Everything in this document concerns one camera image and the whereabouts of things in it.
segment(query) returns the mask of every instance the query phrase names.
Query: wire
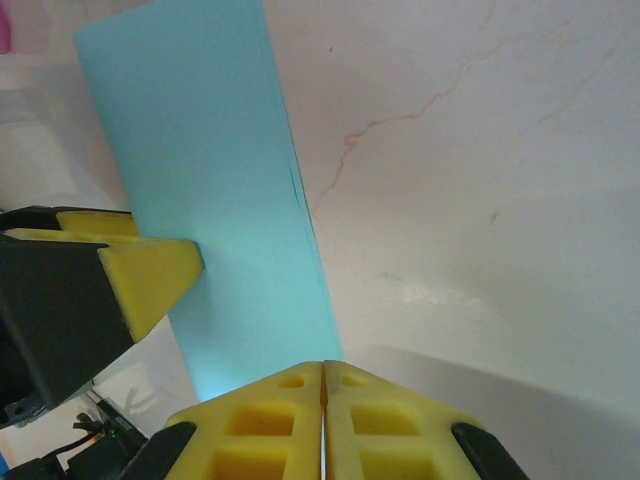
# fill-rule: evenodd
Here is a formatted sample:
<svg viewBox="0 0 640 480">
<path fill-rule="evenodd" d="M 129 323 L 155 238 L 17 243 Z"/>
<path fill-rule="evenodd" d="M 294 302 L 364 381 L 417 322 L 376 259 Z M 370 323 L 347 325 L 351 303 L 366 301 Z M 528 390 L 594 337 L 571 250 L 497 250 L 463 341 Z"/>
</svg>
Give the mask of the wire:
<svg viewBox="0 0 640 480">
<path fill-rule="evenodd" d="M 80 440 L 76 440 L 75 442 L 70 443 L 69 445 L 65 445 L 64 447 L 56 448 L 55 450 L 47 453 L 42 458 L 45 459 L 45 458 L 57 457 L 61 453 L 65 453 L 65 452 L 68 452 L 70 450 L 73 450 L 74 448 L 78 448 L 80 445 L 84 445 L 89 440 L 91 440 L 93 437 L 98 435 L 99 433 L 100 432 L 91 432 L 88 435 L 82 437 Z"/>
<path fill-rule="evenodd" d="M 84 430 L 87 433 L 105 433 L 106 428 L 101 422 L 94 422 L 93 420 L 88 422 L 76 422 L 73 424 L 73 428 L 78 430 Z"/>
</svg>

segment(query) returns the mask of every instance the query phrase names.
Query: blue sheet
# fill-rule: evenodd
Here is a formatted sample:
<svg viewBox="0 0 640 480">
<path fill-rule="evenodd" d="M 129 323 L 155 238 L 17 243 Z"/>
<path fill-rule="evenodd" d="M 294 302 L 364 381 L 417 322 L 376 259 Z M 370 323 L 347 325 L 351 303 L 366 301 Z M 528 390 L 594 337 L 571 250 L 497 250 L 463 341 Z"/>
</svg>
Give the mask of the blue sheet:
<svg viewBox="0 0 640 480">
<path fill-rule="evenodd" d="M 156 0 L 75 45 L 143 234 L 206 272 L 170 319 L 201 400 L 341 359 L 259 0 Z"/>
<path fill-rule="evenodd" d="M 7 462 L 5 462 L 4 457 L 0 453 L 0 475 L 7 473 L 9 471 L 9 466 Z"/>
</svg>

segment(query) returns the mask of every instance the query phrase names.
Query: pink object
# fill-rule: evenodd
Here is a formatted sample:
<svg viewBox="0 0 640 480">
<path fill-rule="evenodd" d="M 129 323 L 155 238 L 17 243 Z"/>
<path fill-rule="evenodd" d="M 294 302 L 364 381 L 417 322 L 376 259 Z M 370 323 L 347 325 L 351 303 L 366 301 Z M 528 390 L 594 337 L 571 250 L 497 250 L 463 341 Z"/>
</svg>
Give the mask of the pink object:
<svg viewBox="0 0 640 480">
<path fill-rule="evenodd" d="M 9 17 L 0 4 L 0 55 L 11 51 L 11 23 Z"/>
</svg>

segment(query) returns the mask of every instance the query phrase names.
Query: square cutout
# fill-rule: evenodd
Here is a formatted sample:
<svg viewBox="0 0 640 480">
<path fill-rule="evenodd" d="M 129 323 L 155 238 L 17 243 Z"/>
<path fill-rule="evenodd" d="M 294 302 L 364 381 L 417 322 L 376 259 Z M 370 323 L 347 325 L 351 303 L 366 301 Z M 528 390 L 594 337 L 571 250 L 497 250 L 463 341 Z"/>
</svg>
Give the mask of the square cutout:
<svg viewBox="0 0 640 480">
<path fill-rule="evenodd" d="M 280 450 L 218 449 L 215 480 L 282 480 L 287 455 Z"/>
<path fill-rule="evenodd" d="M 254 403 L 242 405 L 234 412 L 227 435 L 291 435 L 295 421 L 292 405 Z"/>
<path fill-rule="evenodd" d="M 342 384 L 346 387 L 364 387 L 367 382 L 353 375 L 343 375 Z"/>
<path fill-rule="evenodd" d="M 293 375 L 284 379 L 278 384 L 280 388 L 301 388 L 304 387 L 304 377 L 302 375 Z"/>
<path fill-rule="evenodd" d="M 356 435 L 419 435 L 411 410 L 402 405 L 370 403 L 351 407 Z"/>
<path fill-rule="evenodd" d="M 431 458 L 409 452 L 362 449 L 360 464 L 364 480 L 443 480 Z"/>
</svg>

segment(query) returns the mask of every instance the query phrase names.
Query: marble surface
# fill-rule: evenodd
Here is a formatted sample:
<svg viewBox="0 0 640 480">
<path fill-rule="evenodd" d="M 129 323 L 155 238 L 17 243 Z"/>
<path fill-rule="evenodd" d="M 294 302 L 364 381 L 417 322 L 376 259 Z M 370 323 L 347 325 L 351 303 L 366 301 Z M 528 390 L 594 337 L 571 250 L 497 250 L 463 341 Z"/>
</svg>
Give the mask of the marble surface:
<svg viewBox="0 0 640 480">
<path fill-rule="evenodd" d="M 126 207 L 71 32 L 144 2 L 4 1 L 26 25 L 30 5 L 40 27 L 0 57 L 0 95 L 35 91 L 49 113 L 0 126 L 0 207 Z M 265 8 L 348 360 L 493 420 L 539 478 L 567 478 L 596 454 L 581 478 L 640 472 L 622 448 L 562 450 L 567 430 L 624 430 L 640 446 L 640 2 Z M 195 398 L 176 400 L 186 373 L 167 351 L 181 373 L 162 377 L 140 350 L 134 368 L 123 360 L 134 373 L 105 377 L 135 404 L 135 372 L 152 369 L 144 382 L 161 413 L 136 410 L 151 428 Z M 453 388 L 460 378 L 484 387 Z M 503 391 L 536 412 L 528 425 L 564 419 L 536 430 L 559 450 L 502 415 Z"/>
<path fill-rule="evenodd" d="M 638 413 L 640 4 L 266 5 L 347 355 Z"/>
</svg>

